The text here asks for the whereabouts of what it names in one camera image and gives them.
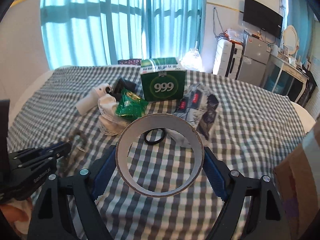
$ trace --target wall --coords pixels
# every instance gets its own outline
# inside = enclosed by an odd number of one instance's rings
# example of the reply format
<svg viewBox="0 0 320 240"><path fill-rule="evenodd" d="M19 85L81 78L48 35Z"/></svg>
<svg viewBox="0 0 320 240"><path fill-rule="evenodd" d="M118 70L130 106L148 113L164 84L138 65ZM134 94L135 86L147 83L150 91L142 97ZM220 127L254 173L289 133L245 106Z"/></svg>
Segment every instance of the wall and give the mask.
<svg viewBox="0 0 320 240"><path fill-rule="evenodd" d="M256 0L267 7L273 9L274 11L283 15L283 10L280 9L282 0ZM236 30L243 31L247 28L252 33L257 33L260 28L248 24L242 20L243 14L229 8L224 8L209 3L215 3L219 5L224 5L239 11L244 11L244 0L207 0L206 5L206 17L205 17L205 28L204 28L204 43L201 51L201 57L203 61L203 66L206 72L211 72L214 63L214 57L217 47L217 41L213 33L213 9L216 8L219 19L223 30L221 29L217 16L215 15L215 27L216 34L226 31L228 28L233 28ZM267 33L266 40L268 42L274 42L275 37Z"/></svg>
<svg viewBox="0 0 320 240"><path fill-rule="evenodd" d="M318 87L313 92L305 109L316 119L320 114L320 23L318 21L314 21L309 57L312 64L311 73Z"/></svg>
<svg viewBox="0 0 320 240"><path fill-rule="evenodd" d="M36 78L49 70L40 26L40 0L11 7L0 22L0 99L10 109Z"/></svg>

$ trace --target green box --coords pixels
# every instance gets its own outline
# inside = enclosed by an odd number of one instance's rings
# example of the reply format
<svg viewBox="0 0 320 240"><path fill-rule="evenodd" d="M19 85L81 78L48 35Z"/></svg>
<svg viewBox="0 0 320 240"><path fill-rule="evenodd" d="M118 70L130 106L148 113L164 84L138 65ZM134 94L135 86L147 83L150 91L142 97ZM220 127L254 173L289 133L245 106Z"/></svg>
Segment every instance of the green box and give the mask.
<svg viewBox="0 0 320 240"><path fill-rule="evenodd" d="M165 101L183 97L186 70L176 58L142 60L140 75L145 100Z"/></svg>

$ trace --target green patterned wrapper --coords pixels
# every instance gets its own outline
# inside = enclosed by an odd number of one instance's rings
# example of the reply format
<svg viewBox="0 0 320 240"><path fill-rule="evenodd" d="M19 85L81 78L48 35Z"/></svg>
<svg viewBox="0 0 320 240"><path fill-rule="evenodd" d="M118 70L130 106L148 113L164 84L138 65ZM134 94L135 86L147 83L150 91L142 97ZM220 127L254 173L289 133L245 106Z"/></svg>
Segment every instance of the green patterned wrapper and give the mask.
<svg viewBox="0 0 320 240"><path fill-rule="evenodd" d="M148 102L135 93L123 89L121 91L122 98L116 110L116 115L134 121L142 116L147 108Z"/></svg>

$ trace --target bed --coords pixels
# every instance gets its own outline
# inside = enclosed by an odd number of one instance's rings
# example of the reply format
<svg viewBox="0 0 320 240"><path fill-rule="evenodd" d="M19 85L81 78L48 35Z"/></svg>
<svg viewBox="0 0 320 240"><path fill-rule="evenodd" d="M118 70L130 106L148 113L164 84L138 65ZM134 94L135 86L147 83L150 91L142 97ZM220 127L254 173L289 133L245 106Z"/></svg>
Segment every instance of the bed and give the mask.
<svg viewBox="0 0 320 240"><path fill-rule="evenodd" d="M23 105L29 98L33 96L33 94L40 89L44 83L52 76L53 70L47 71L40 77L38 77L27 89L26 91L20 96L19 100L15 104L12 111L10 111L9 115L9 127L11 127L15 117L18 115L18 113L21 111ZM305 133L308 133L312 127L315 125L316 121L313 119L313 117L308 113L306 109L304 109L302 106L298 105L297 103L291 102L292 106L297 112L297 115L300 118L300 121L303 125L303 129Z"/></svg>
<svg viewBox="0 0 320 240"><path fill-rule="evenodd" d="M34 85L36 92L28 100L32 93L26 93L16 104L17 109L11 112L9 152L68 140L72 131L80 130L87 138L85 152L73 145L70 156L59 163L58 175L73 175L89 167L101 157L105 147L116 144L119 136L100 132L98 109L80 116L75 103L90 88L103 82L113 85L120 76L137 83L137 94L142 96L139 70L137 66L123 65L68 67L41 78ZM188 71L185 89L196 82L209 86L221 102L222 110L209 146L217 158L244 176L268 175L274 179L273 168L294 150L306 132L288 97L225 77ZM19 105L23 107L14 117ZM146 114L173 113L176 106L176 100L154 102L148 105ZM180 186L189 176L192 163L191 151L177 147L168 136L155 146L148 146L143 138L137 138L128 155L133 178L153 191ZM38 193L32 196L34 202ZM244 203L235 239L244 226L249 201L246 199ZM117 170L96 204L114 239L205 239L223 205L203 171L182 193L168 198L150 198L130 189ZM72 198L70 206L78 236L83 237Z"/></svg>

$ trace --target television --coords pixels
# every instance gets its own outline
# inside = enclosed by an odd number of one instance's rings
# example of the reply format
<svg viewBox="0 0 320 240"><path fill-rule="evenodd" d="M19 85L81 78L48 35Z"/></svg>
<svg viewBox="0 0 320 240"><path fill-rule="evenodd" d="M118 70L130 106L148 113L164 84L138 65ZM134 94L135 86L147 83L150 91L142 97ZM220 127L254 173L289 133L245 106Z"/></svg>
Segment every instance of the television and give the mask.
<svg viewBox="0 0 320 240"><path fill-rule="evenodd" d="M243 21L261 28L278 39L281 37L283 17L255 0L244 0Z"/></svg>

